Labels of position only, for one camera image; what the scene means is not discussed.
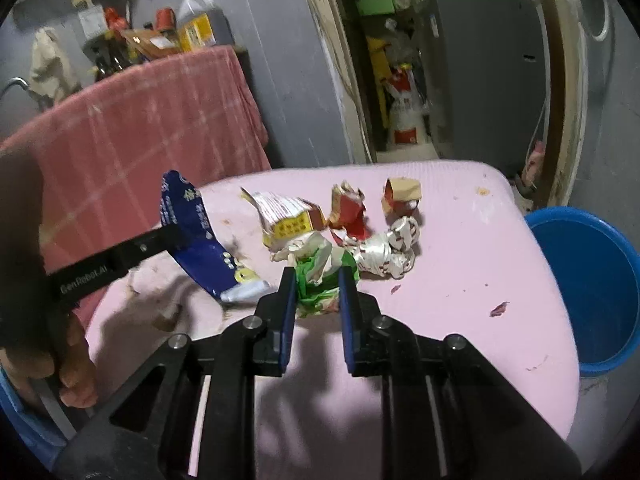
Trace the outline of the person's left hand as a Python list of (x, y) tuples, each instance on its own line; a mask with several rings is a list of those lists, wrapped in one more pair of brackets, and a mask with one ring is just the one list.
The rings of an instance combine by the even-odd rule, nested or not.
[(68, 317), (66, 348), (58, 362), (39, 350), (2, 349), (1, 368), (17, 394), (37, 408), (43, 405), (32, 381), (52, 375), (58, 376), (58, 396), (69, 408), (92, 408), (98, 400), (96, 366), (89, 356), (86, 331), (75, 313)]

